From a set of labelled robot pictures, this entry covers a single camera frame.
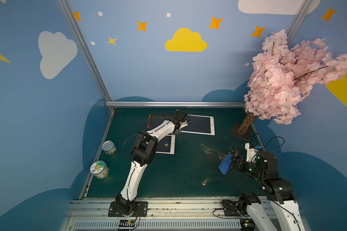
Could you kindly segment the blue wiping cloth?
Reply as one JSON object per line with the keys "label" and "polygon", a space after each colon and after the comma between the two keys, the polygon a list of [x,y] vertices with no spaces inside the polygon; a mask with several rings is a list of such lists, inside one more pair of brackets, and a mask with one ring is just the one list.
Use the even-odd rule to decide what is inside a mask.
{"label": "blue wiping cloth", "polygon": [[235,148],[228,153],[219,164],[218,168],[223,175],[226,175],[233,166],[233,159],[239,155],[239,149]]}

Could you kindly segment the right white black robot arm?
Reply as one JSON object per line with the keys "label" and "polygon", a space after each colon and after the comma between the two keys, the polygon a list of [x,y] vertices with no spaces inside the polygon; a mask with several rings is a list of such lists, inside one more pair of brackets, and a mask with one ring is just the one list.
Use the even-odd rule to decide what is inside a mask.
{"label": "right white black robot arm", "polygon": [[[291,183],[279,177],[278,160],[271,152],[259,151],[253,158],[235,154],[234,168],[257,180],[277,216],[283,231],[304,231],[297,196]],[[241,214],[249,215],[260,231],[275,231],[277,228],[267,216],[261,200],[255,193],[241,194],[237,203]]]}

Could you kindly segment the white blue drawing tablet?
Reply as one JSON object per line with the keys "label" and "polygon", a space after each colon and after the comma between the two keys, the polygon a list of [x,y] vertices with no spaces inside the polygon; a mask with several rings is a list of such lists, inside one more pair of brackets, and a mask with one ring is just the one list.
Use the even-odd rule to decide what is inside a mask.
{"label": "white blue drawing tablet", "polygon": [[190,124],[181,129],[182,133],[215,136],[215,120],[213,116],[189,115]]}

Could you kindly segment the red frame drawing tablet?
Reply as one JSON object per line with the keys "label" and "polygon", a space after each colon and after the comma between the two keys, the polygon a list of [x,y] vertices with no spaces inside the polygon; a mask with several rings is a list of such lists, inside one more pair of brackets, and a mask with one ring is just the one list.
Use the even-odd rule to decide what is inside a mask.
{"label": "red frame drawing tablet", "polygon": [[160,124],[162,124],[165,120],[168,120],[172,117],[170,114],[159,114],[159,115],[149,115],[147,121],[147,128],[154,129]]}

